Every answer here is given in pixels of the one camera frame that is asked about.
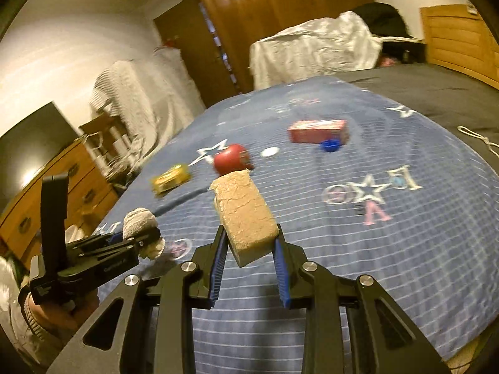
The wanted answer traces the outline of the person's left hand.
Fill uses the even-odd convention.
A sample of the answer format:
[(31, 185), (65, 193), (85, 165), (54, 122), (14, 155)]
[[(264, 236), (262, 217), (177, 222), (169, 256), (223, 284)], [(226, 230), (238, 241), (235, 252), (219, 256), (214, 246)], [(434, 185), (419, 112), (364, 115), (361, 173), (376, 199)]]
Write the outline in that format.
[(27, 296), (28, 306), (35, 321), (47, 331), (56, 329), (76, 332), (99, 306), (98, 291), (86, 294), (79, 306), (68, 312), (63, 306), (53, 302), (37, 305), (32, 296)]

